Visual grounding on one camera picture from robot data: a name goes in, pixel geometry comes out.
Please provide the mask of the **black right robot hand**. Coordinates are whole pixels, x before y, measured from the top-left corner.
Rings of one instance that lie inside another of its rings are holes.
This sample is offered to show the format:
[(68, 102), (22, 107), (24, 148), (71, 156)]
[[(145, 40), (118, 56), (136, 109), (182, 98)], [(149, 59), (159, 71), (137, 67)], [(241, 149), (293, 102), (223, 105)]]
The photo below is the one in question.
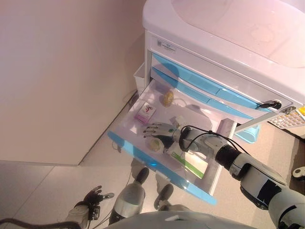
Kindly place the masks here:
[(163, 144), (163, 152), (169, 154), (170, 147), (179, 141), (180, 130), (167, 123), (148, 124), (143, 130), (144, 138), (159, 139)]

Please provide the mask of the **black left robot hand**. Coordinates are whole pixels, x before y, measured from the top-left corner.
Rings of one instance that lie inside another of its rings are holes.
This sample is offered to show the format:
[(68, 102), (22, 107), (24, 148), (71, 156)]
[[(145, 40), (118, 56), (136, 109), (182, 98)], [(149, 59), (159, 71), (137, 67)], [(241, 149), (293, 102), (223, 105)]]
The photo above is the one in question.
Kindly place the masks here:
[(111, 199), (113, 197), (114, 193), (102, 194), (102, 186), (97, 186), (87, 193), (83, 201), (89, 203), (91, 206), (96, 206), (103, 200)]

